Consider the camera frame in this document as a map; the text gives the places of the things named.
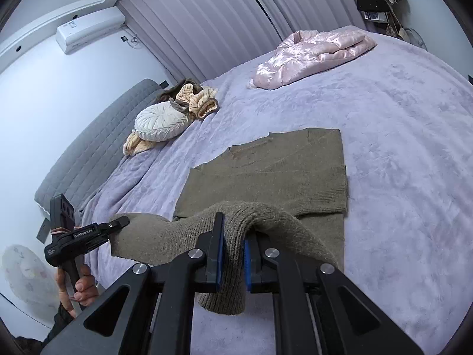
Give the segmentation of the person's left hand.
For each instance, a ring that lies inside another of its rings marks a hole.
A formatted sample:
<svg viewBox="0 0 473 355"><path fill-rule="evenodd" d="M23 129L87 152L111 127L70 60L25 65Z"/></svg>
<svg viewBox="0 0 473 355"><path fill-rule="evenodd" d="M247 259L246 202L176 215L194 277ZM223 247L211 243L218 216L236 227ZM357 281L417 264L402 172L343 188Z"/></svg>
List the person's left hand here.
<svg viewBox="0 0 473 355"><path fill-rule="evenodd" d="M99 290L96 287L95 278L92 276L88 265L83 264L80 267L80 273L82 276L75 283L76 292L74 293L74 300L81 306L87 307L97 299ZM55 280L59 288L59 300L61 305L73 318L76 318L77 314L66 287L66 274L62 268L57 268Z"/></svg>

